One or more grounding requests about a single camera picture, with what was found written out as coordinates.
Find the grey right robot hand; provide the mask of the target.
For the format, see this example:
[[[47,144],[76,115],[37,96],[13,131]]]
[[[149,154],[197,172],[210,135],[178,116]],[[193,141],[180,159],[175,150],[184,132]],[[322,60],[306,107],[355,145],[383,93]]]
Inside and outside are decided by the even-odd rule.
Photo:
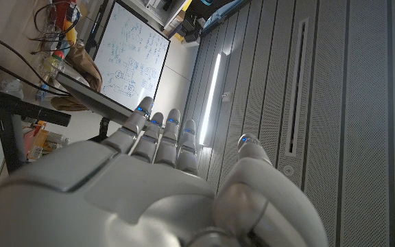
[[[326,246],[310,200],[250,133],[218,191],[197,174],[193,125],[160,137],[146,97],[101,143],[80,141],[0,184],[0,246]]]

